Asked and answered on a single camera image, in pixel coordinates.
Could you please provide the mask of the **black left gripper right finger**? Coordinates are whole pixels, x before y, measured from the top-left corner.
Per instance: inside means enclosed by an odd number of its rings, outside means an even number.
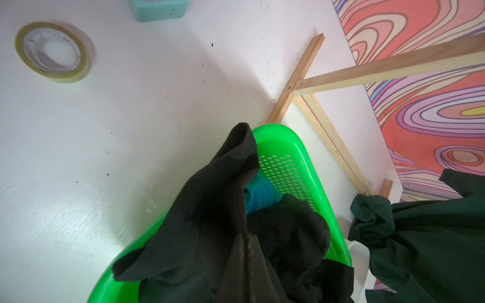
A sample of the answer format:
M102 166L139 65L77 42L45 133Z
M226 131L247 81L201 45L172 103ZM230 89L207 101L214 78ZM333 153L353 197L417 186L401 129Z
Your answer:
M248 236L248 302L280 302L256 236Z

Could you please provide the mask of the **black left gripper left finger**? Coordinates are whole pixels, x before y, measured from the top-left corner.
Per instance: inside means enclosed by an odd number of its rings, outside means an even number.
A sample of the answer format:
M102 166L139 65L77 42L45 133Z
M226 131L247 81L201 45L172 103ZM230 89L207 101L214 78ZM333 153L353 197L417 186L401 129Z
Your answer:
M242 234L236 236L219 285L216 302L248 301L247 242Z

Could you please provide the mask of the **black t-shirt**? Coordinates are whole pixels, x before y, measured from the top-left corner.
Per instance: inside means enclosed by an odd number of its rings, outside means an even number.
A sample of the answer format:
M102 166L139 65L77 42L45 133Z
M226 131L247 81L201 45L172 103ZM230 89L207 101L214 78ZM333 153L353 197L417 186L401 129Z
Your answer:
M241 122L209 164L190 177L147 243L112 266L139 282L139 302L216 302L237 235L257 237L280 302L351 302L354 269L325 259L331 233L307 201L284 194L246 214L245 187L260 171L256 140Z

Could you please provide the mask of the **teal t-shirt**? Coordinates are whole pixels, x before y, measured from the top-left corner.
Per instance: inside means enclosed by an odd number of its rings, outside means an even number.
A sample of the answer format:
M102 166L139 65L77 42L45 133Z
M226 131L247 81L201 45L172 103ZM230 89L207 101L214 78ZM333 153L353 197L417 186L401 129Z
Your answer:
M245 187L244 195L247 215L271 207L280 202L283 197L270 179L261 173L258 173Z

